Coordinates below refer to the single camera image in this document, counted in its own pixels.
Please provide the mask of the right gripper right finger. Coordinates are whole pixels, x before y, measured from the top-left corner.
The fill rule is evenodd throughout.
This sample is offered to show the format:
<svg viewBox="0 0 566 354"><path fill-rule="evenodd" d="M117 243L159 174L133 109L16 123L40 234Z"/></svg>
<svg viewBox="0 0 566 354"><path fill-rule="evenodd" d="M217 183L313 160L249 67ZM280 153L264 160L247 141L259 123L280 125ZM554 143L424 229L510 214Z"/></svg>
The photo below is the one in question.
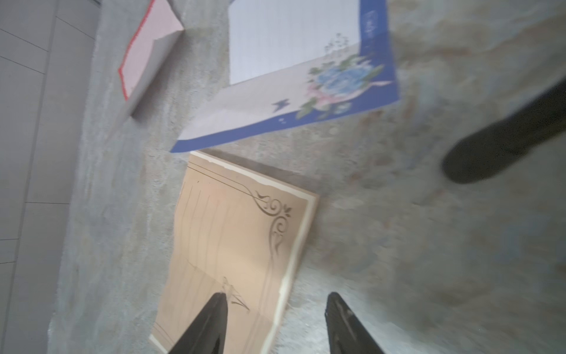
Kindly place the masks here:
<svg viewBox="0 0 566 354"><path fill-rule="evenodd" d="M337 292L327 298L325 320L331 354L384 354Z"/></svg>

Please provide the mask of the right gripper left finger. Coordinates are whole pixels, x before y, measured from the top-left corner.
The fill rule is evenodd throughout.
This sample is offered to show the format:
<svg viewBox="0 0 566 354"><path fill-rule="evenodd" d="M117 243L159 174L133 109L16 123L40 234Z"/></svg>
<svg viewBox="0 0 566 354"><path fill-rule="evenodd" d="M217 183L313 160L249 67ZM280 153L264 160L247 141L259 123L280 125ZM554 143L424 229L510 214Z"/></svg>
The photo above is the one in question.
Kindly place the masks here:
<svg viewBox="0 0 566 354"><path fill-rule="evenodd" d="M169 354L223 354L228 321L224 293L214 293Z"/></svg>

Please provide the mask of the pink red-bordered letter paper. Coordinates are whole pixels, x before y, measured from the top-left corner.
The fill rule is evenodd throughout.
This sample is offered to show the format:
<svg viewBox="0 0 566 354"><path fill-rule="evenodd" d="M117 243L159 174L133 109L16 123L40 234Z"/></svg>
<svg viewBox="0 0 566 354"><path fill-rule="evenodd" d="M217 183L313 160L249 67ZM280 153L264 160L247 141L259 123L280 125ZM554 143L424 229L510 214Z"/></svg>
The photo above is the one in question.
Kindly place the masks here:
<svg viewBox="0 0 566 354"><path fill-rule="evenodd" d="M126 102L141 97L183 31L168 1L150 2L118 69Z"/></svg>

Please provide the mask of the cream letter paper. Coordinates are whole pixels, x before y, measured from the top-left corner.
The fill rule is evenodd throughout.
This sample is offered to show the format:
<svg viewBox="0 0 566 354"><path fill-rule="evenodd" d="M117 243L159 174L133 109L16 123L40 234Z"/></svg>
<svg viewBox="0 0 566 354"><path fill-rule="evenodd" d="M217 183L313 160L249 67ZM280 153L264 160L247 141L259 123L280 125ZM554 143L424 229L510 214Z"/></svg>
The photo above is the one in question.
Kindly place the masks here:
<svg viewBox="0 0 566 354"><path fill-rule="evenodd" d="M318 196L203 152L175 208L169 275L150 342L168 353L209 298L228 302L226 353L269 353Z"/></svg>

